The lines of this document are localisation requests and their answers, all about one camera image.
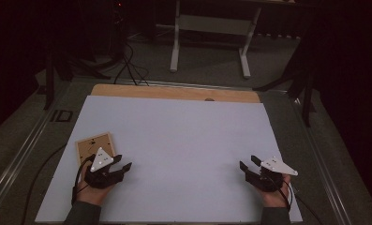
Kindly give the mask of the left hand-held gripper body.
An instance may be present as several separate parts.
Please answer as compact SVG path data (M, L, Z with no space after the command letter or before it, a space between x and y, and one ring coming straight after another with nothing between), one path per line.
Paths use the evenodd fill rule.
M97 150L92 164L87 167L87 172L84 176L85 182L92 188L107 188L122 182L125 176L120 170L111 172L110 167L112 157L109 156L102 148Z

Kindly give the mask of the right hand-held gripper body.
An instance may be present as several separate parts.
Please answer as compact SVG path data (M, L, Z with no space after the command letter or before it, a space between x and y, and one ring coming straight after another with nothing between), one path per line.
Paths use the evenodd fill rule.
M245 173L247 183L264 192L275 192L282 188L283 174L297 176L298 172L277 157L262 160L260 173Z

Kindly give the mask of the wooden picture frame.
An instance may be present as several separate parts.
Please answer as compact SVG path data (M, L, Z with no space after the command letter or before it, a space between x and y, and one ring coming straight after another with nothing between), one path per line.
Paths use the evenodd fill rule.
M79 163L84 162L88 157L95 154L99 148L102 148L111 157L116 155L110 132L77 141L75 146Z

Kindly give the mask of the person's left hand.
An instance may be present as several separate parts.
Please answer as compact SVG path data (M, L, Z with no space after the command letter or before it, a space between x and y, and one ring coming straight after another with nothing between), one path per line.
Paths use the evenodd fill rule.
M114 185L111 185L106 188L94 188L90 187L85 181L84 176L87 172L87 165L82 167L81 177L77 184L76 190L76 200L78 202L90 203L93 205L101 206L108 194L114 188Z

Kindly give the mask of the person's right hand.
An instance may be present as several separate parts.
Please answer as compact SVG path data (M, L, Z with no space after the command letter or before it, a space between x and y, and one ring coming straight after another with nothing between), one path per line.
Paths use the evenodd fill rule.
M282 177L283 185L280 190L276 192L258 190L264 207L288 207L290 176L288 174L283 174Z

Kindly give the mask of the black floor socket plate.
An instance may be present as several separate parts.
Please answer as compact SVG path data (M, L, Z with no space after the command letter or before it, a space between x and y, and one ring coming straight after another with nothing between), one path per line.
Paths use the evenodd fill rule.
M70 122L73 116L73 111L55 110L50 119L51 122Z

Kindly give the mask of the black metal stand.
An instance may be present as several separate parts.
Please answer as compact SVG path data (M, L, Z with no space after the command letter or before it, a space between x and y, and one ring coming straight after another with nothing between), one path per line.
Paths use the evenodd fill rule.
M44 109L48 110L54 101L54 72L57 72L63 80L70 81L73 77L71 70L71 66L73 66L89 76L107 80L108 76L101 74L98 70L112 67L117 62L117 59L112 59L102 64L90 66L68 52L48 52L46 54L46 82L42 86L42 93L46 96Z
M265 92L280 85L281 83L291 81L291 85L287 90L288 97L296 99L301 94L304 94L302 104L302 119L305 125L309 128L309 113L312 106L311 98L316 72L317 69L314 66L309 66L307 63L289 62L280 78L263 86L254 87L254 90Z

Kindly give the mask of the metal floor rail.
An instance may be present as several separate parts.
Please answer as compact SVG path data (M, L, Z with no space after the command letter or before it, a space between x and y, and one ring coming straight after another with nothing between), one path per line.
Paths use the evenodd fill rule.
M66 91L59 90L47 110L45 97L33 94L0 127L0 205Z
M185 88L198 88L198 89L217 89L217 90L237 90L237 91L253 91L252 87L239 87L239 86L220 86L208 84L193 84L181 82L133 82L130 79L121 79L117 84L137 85L137 86L164 86L164 87L185 87Z
M339 196L339 191L335 182L328 170L328 167L324 161L324 158L320 152L318 144L313 137L312 130L305 125L301 112L303 109L301 101L296 99L290 100L291 106L296 114L298 119L299 126L303 131L306 141L308 142L309 148L312 151L313 160L316 164L316 168L320 177L321 184L327 195L327 199L331 205L331 208L335 214L338 225L352 225L350 216L345 208L345 205Z

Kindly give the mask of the white metal desk frame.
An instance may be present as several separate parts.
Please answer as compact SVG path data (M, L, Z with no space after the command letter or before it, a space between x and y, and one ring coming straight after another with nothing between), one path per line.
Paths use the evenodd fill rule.
M178 70L180 31L187 30L244 36L246 41L244 46L238 50L238 54L243 76L246 79L249 79L251 74L247 60L247 52L256 29L262 7L257 7L253 12L252 19L248 21L182 14L181 0L176 0L175 3L174 42L171 53L170 72L176 72Z

